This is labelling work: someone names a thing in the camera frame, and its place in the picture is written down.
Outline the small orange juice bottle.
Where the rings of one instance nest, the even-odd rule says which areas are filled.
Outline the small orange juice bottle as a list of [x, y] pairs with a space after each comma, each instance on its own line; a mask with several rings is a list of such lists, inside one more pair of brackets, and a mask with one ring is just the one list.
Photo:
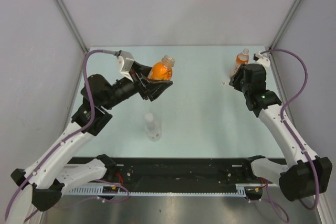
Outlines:
[[175, 59], [165, 55], [160, 62], [157, 62], [148, 74], [151, 80], [170, 81], [173, 75]]

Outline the large orange tea bottle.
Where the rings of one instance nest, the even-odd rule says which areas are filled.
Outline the large orange tea bottle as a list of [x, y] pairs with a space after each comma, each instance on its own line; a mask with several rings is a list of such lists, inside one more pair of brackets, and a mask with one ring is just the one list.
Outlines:
[[237, 72], [237, 70], [242, 64], [247, 64], [248, 62], [249, 62], [249, 49], [245, 48], [241, 53], [239, 53], [236, 56], [235, 68], [230, 73], [230, 77], [232, 77]]

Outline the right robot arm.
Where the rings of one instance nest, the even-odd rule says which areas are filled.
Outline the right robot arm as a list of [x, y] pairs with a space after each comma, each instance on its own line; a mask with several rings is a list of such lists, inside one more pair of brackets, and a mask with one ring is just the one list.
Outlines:
[[243, 179], [254, 183], [262, 177], [278, 185], [289, 201], [325, 193], [331, 161], [309, 147], [282, 111], [278, 96], [266, 88], [264, 66], [241, 65], [229, 84], [244, 95], [247, 108], [267, 127], [286, 160], [280, 165], [263, 156], [251, 157], [250, 165], [242, 169]]

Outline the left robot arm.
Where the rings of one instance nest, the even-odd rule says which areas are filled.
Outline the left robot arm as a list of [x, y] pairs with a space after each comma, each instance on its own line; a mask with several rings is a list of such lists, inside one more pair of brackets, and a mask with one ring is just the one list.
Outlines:
[[162, 62], [153, 67], [132, 62], [122, 79], [110, 84], [100, 74], [83, 75], [85, 86], [81, 90], [82, 105], [72, 116], [68, 126], [55, 143], [37, 161], [26, 169], [15, 169], [11, 178], [19, 189], [9, 203], [14, 210], [14, 201], [24, 190], [29, 191], [28, 201], [38, 211], [53, 207], [68, 189], [91, 180], [110, 182], [115, 178], [115, 163], [106, 154], [94, 158], [74, 175], [64, 170], [77, 151], [97, 136], [112, 119], [108, 110], [135, 94], [143, 100], [156, 100], [172, 82], [172, 67]]

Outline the clear water bottle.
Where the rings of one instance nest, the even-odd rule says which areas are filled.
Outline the clear water bottle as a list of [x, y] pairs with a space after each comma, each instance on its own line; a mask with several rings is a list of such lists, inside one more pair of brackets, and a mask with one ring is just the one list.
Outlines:
[[145, 119], [145, 130], [148, 138], [153, 142], [158, 141], [162, 134], [160, 123], [152, 113], [145, 114], [144, 119]]

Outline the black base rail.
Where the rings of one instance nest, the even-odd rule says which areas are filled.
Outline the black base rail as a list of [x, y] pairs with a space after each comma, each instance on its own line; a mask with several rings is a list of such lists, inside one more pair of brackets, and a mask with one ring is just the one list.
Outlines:
[[131, 191], [220, 192], [236, 184], [257, 184], [251, 158], [136, 158], [114, 157], [116, 171], [103, 180]]

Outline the right aluminium frame post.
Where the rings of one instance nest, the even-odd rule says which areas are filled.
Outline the right aluminium frame post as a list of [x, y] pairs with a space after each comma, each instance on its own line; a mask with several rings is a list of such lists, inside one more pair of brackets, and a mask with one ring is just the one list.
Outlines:
[[279, 29], [277, 30], [277, 32], [275, 34], [275, 37], [273, 38], [273, 40], [271, 41], [271, 43], [267, 47], [267, 49], [275, 49], [277, 47], [280, 40], [284, 36], [286, 30], [288, 29], [292, 19], [294, 18], [295, 14], [297, 13], [297, 11], [298, 11], [302, 2], [303, 2], [303, 0], [294, 0], [292, 2], [289, 10], [287, 11], [287, 14], [286, 14], [284, 20], [282, 21]]

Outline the aluminium frame post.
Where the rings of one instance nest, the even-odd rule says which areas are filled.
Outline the aluminium frame post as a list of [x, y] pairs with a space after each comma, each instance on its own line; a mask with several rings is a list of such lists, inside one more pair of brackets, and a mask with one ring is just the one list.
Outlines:
[[76, 43], [80, 47], [81, 51], [86, 54], [88, 48], [79, 32], [77, 25], [75, 24], [64, 0], [53, 0], [55, 2], [56, 7], [58, 8], [61, 16], [63, 17], [67, 27], [69, 28], [71, 34], [73, 35]]
[[284, 36], [286, 30], [288, 29], [292, 19], [294, 18], [295, 14], [297, 13], [297, 11], [298, 11], [302, 2], [303, 2], [303, 0], [294, 0], [292, 2], [289, 10], [287, 11], [287, 14], [286, 14], [284, 20], [282, 21], [279, 29], [277, 30], [277, 32], [275, 34], [275, 37], [273, 38], [273, 40], [271, 41], [271, 43], [267, 47], [267, 49], [275, 49], [277, 47], [280, 40]]

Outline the left aluminium frame post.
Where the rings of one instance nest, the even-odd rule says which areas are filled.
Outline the left aluminium frame post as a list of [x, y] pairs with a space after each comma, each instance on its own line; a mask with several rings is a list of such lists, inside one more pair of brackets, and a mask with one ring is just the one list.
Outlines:
[[58, 8], [61, 16], [63, 17], [67, 27], [69, 28], [71, 34], [73, 35], [76, 43], [80, 47], [81, 51], [86, 54], [88, 48], [79, 32], [77, 25], [75, 24], [64, 0], [53, 0], [55, 2], [56, 7]]

